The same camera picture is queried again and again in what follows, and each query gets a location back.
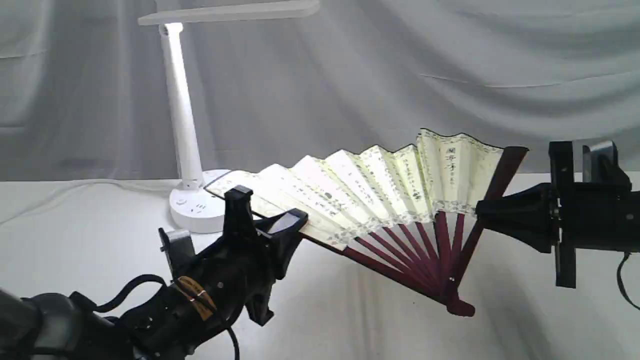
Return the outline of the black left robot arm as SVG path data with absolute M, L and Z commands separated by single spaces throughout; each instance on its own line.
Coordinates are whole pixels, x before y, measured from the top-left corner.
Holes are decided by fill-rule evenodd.
M 309 216 L 292 208 L 254 219 L 248 187 L 224 193 L 222 235 L 196 252 L 187 230 L 158 229 L 172 280 L 138 275 L 98 305 L 81 294 L 1 292 L 3 360 L 185 360 L 227 333 L 242 311 L 259 326 L 274 316 L 272 288 L 285 278 Z

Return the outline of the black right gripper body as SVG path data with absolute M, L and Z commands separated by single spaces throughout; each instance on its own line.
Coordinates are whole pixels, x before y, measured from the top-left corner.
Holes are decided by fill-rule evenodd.
M 571 141 L 549 144 L 553 216 L 559 240 L 555 246 L 555 284 L 577 285 L 578 249 L 638 253 L 639 192 L 575 180 Z

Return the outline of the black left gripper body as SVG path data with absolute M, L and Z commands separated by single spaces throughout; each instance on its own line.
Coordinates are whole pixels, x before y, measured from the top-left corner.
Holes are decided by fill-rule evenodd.
M 245 186 L 224 193 L 222 236 L 176 267 L 171 316 L 183 327 L 227 327 L 242 311 L 259 326 L 281 278 L 281 212 L 254 219 L 258 197 Z

